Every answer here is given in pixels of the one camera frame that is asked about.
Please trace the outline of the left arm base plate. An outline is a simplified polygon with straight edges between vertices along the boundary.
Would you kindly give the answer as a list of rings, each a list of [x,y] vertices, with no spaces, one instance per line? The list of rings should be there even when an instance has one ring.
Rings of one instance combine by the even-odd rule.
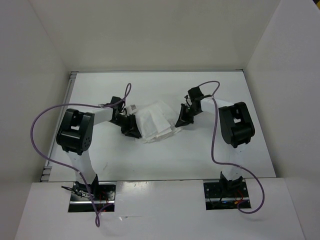
[[[69,213],[88,213],[94,212],[91,200],[87,193],[76,193],[74,190],[76,184],[73,187],[64,187],[65,190],[69,190],[70,201],[68,212]],[[114,212],[115,211],[115,199],[116,199],[116,183],[115,182],[101,182],[99,183],[99,189],[95,193],[94,204],[98,211],[103,212]]]

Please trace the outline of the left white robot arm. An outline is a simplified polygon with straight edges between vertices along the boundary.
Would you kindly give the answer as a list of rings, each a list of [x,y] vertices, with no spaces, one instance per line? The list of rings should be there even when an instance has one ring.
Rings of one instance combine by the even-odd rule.
[[[103,107],[92,112],[68,108],[56,136],[57,144],[66,152],[71,166],[75,168],[76,181],[72,191],[88,200],[94,200],[102,194],[98,175],[92,167],[89,155],[94,126],[110,122],[119,126],[121,133],[127,137],[142,137],[135,115],[125,110],[125,101],[114,96],[110,104],[112,107]]]

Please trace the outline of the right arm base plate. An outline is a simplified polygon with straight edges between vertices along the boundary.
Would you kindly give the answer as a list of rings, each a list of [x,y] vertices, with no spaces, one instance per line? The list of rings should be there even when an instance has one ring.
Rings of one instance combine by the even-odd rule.
[[[245,181],[235,190],[223,190],[218,180],[203,182],[205,207],[207,211],[211,210],[232,210],[237,209],[240,203],[240,209],[250,209],[251,203],[247,184]]]

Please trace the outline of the white pleated skirt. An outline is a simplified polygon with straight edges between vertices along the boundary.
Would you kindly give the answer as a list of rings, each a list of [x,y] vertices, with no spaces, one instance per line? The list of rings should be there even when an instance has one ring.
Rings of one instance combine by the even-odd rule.
[[[134,116],[144,144],[162,141],[182,131],[175,126],[178,114],[161,100],[138,109]]]

